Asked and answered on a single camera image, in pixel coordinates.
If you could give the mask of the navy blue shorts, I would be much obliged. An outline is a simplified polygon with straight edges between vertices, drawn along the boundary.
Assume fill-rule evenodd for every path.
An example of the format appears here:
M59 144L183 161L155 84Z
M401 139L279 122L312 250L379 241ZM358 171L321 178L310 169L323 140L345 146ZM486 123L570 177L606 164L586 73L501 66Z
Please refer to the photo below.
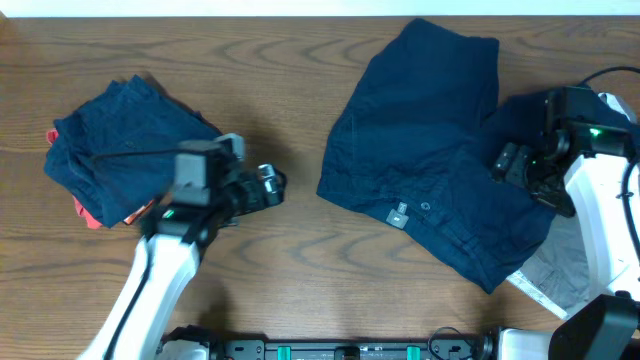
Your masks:
M317 193L405 231L492 292L549 234L555 212L492 178L503 145L543 148L552 91L498 99L500 43L411 21L370 61L334 124Z

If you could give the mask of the grey shorts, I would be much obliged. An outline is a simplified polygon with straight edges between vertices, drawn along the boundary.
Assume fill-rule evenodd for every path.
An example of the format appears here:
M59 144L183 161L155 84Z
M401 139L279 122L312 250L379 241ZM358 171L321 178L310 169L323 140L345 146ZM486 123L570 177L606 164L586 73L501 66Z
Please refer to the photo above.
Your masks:
M632 123L639 128L635 114L620 98L609 93L594 93L618 113L620 125ZM566 312L572 311L577 303L589 296L588 264L576 218L555 214L547 239L508 280L565 320Z

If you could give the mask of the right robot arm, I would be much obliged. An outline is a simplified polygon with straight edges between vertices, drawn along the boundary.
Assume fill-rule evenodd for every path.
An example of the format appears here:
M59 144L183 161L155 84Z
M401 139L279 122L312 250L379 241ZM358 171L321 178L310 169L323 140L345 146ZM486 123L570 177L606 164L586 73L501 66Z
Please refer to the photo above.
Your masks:
M543 149L503 145L495 178L576 218L588 264L589 296L552 333L498 332L497 359L637 358L639 328L639 128L582 120L545 132Z

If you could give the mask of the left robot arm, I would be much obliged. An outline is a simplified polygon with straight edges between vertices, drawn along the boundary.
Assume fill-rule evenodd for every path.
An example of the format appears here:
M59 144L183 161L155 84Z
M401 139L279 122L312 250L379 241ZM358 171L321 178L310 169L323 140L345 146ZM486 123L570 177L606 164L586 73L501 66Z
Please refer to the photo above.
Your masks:
M234 218L277 206L287 178L270 164L177 164L168 205L147 214L127 281L83 359L221 359L223 346L195 326L166 330L206 249Z

